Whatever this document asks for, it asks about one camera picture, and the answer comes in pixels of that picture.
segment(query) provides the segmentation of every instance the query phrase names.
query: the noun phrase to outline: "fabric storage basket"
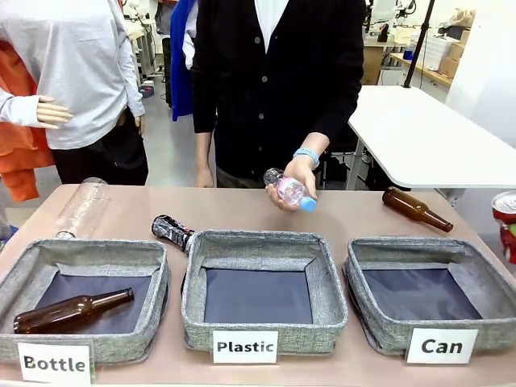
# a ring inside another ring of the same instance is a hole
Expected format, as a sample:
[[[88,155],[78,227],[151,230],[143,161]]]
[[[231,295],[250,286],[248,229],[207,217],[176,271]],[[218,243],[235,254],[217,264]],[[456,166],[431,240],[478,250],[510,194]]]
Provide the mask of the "fabric storage basket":
[[[326,242],[279,231],[201,231],[181,303],[185,341],[210,351],[213,331],[278,331],[278,353],[330,355],[347,307]]]
[[[25,343],[90,345],[95,364],[144,360],[167,302],[164,245],[124,240],[45,239],[31,243],[0,282],[0,361],[17,362]],[[135,300],[67,335],[15,335],[19,313],[77,295],[132,287]]]
[[[402,354],[414,328],[478,329],[475,349],[516,343],[516,288],[470,243],[352,239],[345,275],[369,343]]]

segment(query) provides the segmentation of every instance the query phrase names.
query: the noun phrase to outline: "sleeve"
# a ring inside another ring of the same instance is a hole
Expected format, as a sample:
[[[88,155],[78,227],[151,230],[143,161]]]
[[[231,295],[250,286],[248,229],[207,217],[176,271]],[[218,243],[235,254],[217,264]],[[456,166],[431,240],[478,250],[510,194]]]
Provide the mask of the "sleeve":
[[[37,117],[39,95],[15,97],[0,88],[0,122],[41,127]]]
[[[341,2],[335,12],[333,77],[327,108],[312,129],[334,139],[345,128],[356,109],[360,79],[364,75],[364,40],[362,24],[365,19],[364,0]]]
[[[111,7],[111,12],[114,16],[116,30],[119,38],[119,66],[122,71],[123,80],[126,86],[127,105],[131,113],[135,117],[145,114],[144,104],[142,103],[142,94],[138,91],[138,82],[136,80],[134,53],[132,51],[131,41],[127,34],[126,27],[123,21],[123,13],[117,0],[108,0]]]
[[[186,20],[185,39],[183,40],[183,53],[185,54],[186,68],[190,70],[194,63],[195,47],[193,39],[197,35],[197,16],[199,12],[198,2],[192,6],[188,18]]]
[[[212,40],[212,20],[214,2],[201,0],[197,17],[195,56],[192,66],[193,128],[195,133],[214,130],[217,98],[214,83],[214,43]]]

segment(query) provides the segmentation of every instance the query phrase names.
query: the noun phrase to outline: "black can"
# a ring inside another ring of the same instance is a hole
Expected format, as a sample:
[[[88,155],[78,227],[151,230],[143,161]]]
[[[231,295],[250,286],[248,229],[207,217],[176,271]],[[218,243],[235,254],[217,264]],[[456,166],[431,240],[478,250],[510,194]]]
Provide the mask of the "black can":
[[[188,241],[195,234],[195,231],[183,226],[168,215],[160,215],[152,222],[152,234],[174,243],[182,252],[186,252]]]

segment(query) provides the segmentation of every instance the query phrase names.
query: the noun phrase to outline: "blue jacket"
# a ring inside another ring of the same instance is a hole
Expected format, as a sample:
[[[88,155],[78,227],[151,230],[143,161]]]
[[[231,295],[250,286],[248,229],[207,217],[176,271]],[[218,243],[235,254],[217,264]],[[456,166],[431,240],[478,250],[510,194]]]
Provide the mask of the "blue jacket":
[[[193,112],[190,71],[185,65],[183,40],[185,39],[186,20],[195,0],[180,0],[170,17],[170,82],[172,86],[172,120]]]

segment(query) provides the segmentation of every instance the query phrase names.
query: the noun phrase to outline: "blue wristband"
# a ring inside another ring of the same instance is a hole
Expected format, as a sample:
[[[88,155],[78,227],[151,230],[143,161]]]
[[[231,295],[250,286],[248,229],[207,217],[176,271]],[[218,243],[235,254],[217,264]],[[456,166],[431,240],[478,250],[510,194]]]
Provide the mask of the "blue wristband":
[[[314,159],[314,169],[316,169],[318,166],[319,166],[319,156],[317,156],[317,153],[315,153],[314,151],[312,151],[311,149],[308,149],[308,148],[299,148],[294,154],[293,156],[301,156],[301,155],[306,155],[306,156],[310,156],[312,159]]]

